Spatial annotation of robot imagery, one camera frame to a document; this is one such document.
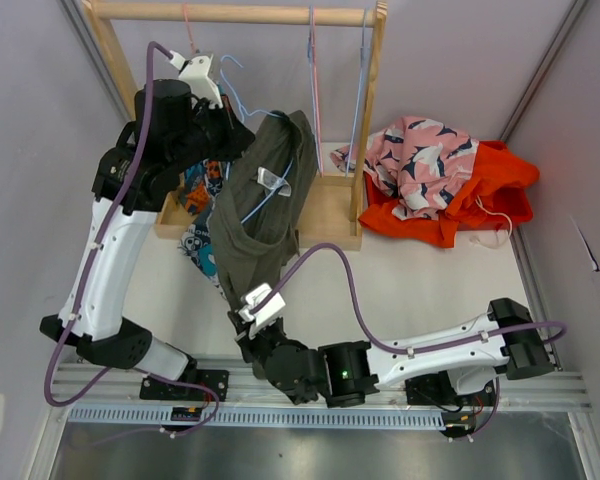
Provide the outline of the pink shark print shorts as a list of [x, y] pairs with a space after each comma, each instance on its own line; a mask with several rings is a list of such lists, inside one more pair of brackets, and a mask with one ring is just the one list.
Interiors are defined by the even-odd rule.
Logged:
[[402, 116], [369, 135], [363, 170], [382, 195], [397, 202], [393, 217], [436, 220], [470, 180], [479, 145], [441, 121]]

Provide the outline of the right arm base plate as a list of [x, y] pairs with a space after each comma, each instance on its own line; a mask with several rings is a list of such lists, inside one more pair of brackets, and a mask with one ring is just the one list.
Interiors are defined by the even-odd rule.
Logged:
[[470, 406], [493, 406], [494, 382], [470, 394], [458, 394], [446, 372], [428, 374], [404, 382], [407, 403], [412, 406], [436, 406], [442, 410], [458, 411]]

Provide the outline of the orange shorts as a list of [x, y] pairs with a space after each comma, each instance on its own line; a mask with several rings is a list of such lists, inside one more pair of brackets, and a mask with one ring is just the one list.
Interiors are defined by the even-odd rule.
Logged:
[[452, 248], [459, 230], [505, 230], [530, 221], [533, 211], [525, 189], [539, 178], [538, 168], [514, 155], [505, 143], [484, 141], [478, 146], [471, 179], [436, 219], [400, 220], [392, 213], [399, 202], [372, 187], [371, 205], [359, 223], [387, 237]]

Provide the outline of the light blue wire hanger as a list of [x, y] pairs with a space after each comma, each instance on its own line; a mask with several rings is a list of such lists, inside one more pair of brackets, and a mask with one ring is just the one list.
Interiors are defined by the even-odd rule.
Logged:
[[351, 158], [352, 158], [352, 154], [353, 154], [353, 146], [354, 146], [354, 142], [356, 139], [356, 135], [358, 132], [358, 122], [359, 122], [359, 115], [360, 115], [360, 111], [361, 111], [361, 103], [362, 103], [362, 90], [363, 90], [363, 83], [365, 80], [365, 66], [366, 66], [366, 57], [367, 57], [367, 15], [369, 12], [369, 8], [365, 8], [364, 9], [364, 13], [363, 13], [363, 21], [362, 21], [362, 27], [361, 27], [361, 43], [360, 43], [360, 49], [359, 49], [359, 71], [358, 71], [358, 81], [357, 81], [357, 91], [356, 91], [356, 101], [355, 101], [355, 109], [354, 109], [354, 114], [353, 114], [353, 119], [352, 119], [352, 127], [351, 127], [351, 133], [350, 133], [350, 139], [349, 139], [349, 144], [348, 144], [348, 153], [347, 153], [347, 158], [346, 161], [344, 163], [345, 166], [345, 178], [349, 177], [349, 174], [351, 173]]

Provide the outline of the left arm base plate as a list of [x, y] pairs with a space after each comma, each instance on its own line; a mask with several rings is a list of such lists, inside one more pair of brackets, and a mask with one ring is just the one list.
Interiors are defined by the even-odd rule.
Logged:
[[[185, 371], [178, 381], [207, 387], [218, 396], [220, 402], [224, 402], [229, 386], [229, 372], [217, 369], [194, 369]], [[156, 401], [203, 402], [213, 400], [213, 396], [206, 391], [176, 386], [153, 378], [143, 380], [139, 398]]]

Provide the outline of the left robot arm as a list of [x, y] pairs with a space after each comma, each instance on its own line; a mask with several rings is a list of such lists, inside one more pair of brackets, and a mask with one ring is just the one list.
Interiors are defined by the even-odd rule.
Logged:
[[180, 176], [204, 160], [233, 161], [253, 142], [227, 95], [219, 105], [179, 80], [156, 80], [134, 98], [127, 123], [101, 158], [87, 245], [69, 298], [40, 331], [88, 362], [162, 377], [177, 400], [196, 390], [189, 355], [123, 315], [140, 249]]

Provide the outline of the olive green shorts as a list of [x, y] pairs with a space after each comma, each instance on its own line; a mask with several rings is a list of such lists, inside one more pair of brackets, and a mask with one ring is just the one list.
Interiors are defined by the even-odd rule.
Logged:
[[231, 167], [209, 227], [232, 310], [255, 287], [277, 284], [282, 267], [297, 254], [297, 224], [316, 173], [314, 135], [301, 110], [266, 117]]

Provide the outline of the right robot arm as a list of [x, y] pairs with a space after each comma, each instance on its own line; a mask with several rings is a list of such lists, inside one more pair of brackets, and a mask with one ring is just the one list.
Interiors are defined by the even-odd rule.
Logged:
[[236, 313], [229, 315], [245, 362], [295, 404], [323, 399], [330, 408], [364, 404], [367, 396], [426, 376], [439, 375], [438, 395], [459, 403], [503, 375], [525, 380], [554, 365], [529, 310], [510, 298], [457, 327], [389, 345], [369, 340], [310, 348], [289, 338], [282, 318], [258, 332]]

